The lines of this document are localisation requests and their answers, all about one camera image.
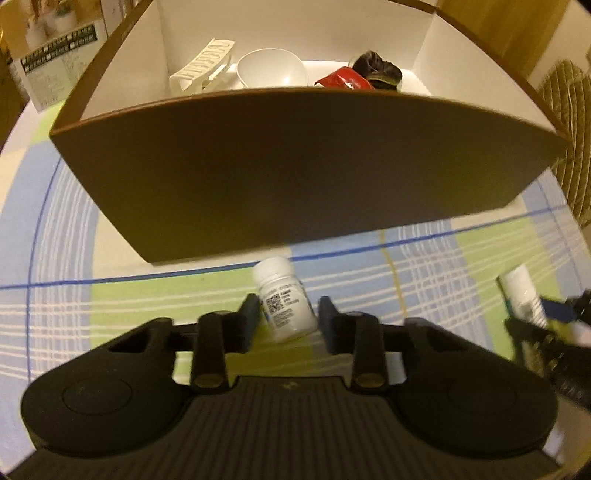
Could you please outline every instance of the tablecloth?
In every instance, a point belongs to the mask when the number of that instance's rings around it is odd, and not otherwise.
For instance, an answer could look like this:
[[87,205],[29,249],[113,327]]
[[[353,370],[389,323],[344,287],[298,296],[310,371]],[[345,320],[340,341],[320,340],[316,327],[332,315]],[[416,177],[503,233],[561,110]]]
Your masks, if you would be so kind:
[[[549,171],[491,212],[152,266],[101,214],[48,139],[58,110],[37,115],[29,105],[0,156],[3,471],[32,450],[19,415],[32,380],[153,317],[186,323],[236,308],[255,291],[251,267],[270,255],[293,260],[314,307],[329,295],[338,308],[385,323],[421,316],[506,357],[500,273],[525,263],[539,292],[556,298],[591,286],[591,256]],[[189,365],[182,355],[177,381],[187,382]],[[249,354],[228,358],[231,376],[347,374],[350,365],[350,356],[328,356],[318,333],[275,345],[263,325]]]

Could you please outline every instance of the quilted fabric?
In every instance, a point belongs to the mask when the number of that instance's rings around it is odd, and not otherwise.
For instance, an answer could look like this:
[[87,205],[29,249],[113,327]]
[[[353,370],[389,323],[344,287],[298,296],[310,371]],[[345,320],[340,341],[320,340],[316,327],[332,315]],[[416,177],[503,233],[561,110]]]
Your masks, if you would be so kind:
[[583,71],[573,62],[563,60],[550,70],[538,88],[573,138],[552,172],[581,228],[591,223],[591,80],[589,76],[580,79],[582,75]]

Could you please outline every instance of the open box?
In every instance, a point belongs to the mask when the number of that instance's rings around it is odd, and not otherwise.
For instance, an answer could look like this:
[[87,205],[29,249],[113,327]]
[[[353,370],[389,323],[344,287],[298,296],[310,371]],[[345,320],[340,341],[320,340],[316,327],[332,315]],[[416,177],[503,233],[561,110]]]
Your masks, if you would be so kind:
[[[375,50],[402,69],[402,93],[172,98],[169,75],[212,38],[236,41],[234,61],[265,47],[341,63]],[[306,65],[314,82],[335,64]],[[51,139],[132,247],[166,262],[501,207],[568,135],[525,80],[423,2],[142,0]]]

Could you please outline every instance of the ribbed black surface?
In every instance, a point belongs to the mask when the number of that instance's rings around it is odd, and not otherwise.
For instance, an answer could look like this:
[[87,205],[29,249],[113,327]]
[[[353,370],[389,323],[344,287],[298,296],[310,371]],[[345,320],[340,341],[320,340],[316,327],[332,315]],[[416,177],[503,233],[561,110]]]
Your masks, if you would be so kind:
[[10,477],[529,480],[556,468],[541,452],[505,460],[440,452],[406,431],[383,398],[350,393],[340,378],[243,377],[229,393],[197,397],[143,449],[100,459],[39,450]]

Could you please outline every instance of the dark bundled object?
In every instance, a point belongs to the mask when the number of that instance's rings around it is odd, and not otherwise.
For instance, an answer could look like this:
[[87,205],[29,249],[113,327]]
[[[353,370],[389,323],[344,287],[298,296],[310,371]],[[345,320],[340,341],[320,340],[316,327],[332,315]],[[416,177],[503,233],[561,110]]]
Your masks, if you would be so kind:
[[398,90],[398,85],[402,82],[400,69],[390,61],[383,60],[372,50],[368,50],[355,60],[352,69],[377,89]]

